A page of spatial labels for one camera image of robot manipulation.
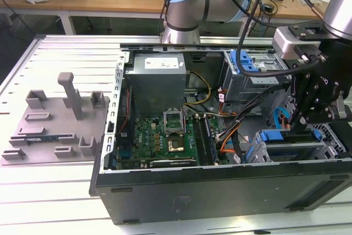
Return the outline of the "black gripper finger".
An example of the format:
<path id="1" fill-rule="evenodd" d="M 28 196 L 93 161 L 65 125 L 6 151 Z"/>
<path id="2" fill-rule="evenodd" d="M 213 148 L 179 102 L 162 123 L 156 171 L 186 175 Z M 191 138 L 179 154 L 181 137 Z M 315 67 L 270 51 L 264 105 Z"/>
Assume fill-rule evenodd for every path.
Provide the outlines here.
<path id="1" fill-rule="evenodd" d="M 291 96 L 295 100 L 295 109 L 291 116 L 291 132 L 305 130 L 310 121 L 312 96 L 312 73 L 300 73 L 293 76 L 291 81 Z"/>
<path id="2" fill-rule="evenodd" d="M 340 117 L 337 107 L 329 105 L 313 105 L 309 107 L 305 114 L 305 121 L 308 124 L 328 123 L 337 120 Z"/>

